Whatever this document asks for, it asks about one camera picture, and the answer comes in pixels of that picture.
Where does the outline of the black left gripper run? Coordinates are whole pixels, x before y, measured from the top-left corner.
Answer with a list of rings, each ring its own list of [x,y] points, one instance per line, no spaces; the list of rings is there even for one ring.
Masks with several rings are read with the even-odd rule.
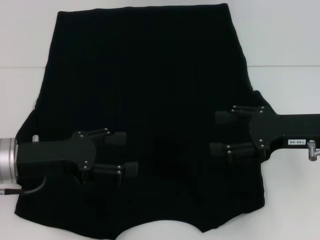
[[[75,132],[65,140],[27,142],[18,146],[16,169],[19,180],[52,176],[72,176],[80,183],[93,180],[120,186],[125,178],[138,175],[139,163],[95,164],[96,144],[126,145],[127,133],[108,128]]]

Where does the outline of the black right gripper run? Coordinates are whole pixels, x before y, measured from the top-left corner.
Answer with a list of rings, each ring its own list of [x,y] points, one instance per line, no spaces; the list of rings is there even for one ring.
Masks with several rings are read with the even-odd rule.
[[[319,114],[277,114],[268,107],[234,105],[215,112],[216,124],[249,123],[252,142],[211,142],[212,157],[225,157],[228,164],[255,161],[261,164],[280,149],[307,149],[308,159],[320,156]]]

